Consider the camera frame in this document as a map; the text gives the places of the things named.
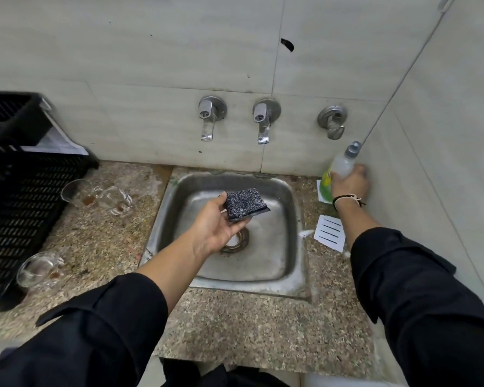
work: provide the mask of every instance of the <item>hand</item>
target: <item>hand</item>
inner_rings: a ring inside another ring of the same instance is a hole
[[[355,194],[358,198],[364,199],[368,194],[369,181],[366,179],[366,167],[355,164],[353,171],[346,178],[342,178],[336,172],[330,172],[332,197],[339,195]]]
[[[219,251],[251,220],[251,218],[247,218],[230,225],[227,221],[227,213],[220,213],[224,210],[223,205],[226,198],[227,194],[223,191],[217,198],[209,200],[190,228],[196,257],[208,258],[214,252]]]

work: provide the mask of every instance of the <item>scrub sponge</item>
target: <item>scrub sponge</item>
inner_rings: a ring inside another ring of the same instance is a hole
[[[228,221],[239,221],[270,211],[256,188],[228,193],[224,207]]]

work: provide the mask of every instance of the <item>faucet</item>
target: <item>faucet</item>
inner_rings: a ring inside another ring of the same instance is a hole
[[[258,144],[269,143],[269,129],[271,122],[277,120],[281,114],[280,104],[271,98],[262,99],[254,104],[253,119],[258,123]]]
[[[199,102],[199,117],[203,120],[201,141],[213,140],[215,122],[226,117],[226,102],[216,96],[205,96]]]
[[[327,129],[330,140],[338,140],[342,137],[348,118],[348,109],[343,105],[325,107],[317,116],[317,124]]]

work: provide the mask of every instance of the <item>dish soap bottle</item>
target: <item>dish soap bottle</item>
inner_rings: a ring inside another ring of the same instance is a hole
[[[355,166],[355,159],[362,148],[362,144],[358,141],[352,142],[343,153],[338,153],[331,163],[329,169],[323,174],[321,183],[319,184],[319,191],[323,198],[332,202],[332,179],[330,172],[336,172],[343,178],[348,176]]]

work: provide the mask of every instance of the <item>black sleeve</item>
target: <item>black sleeve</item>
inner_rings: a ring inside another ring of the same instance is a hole
[[[57,317],[0,359],[0,386],[134,386],[163,333],[168,308],[154,282],[129,273],[55,307],[37,325]]]
[[[484,305],[451,263],[399,231],[373,228],[355,241],[351,268],[410,386],[484,386]]]

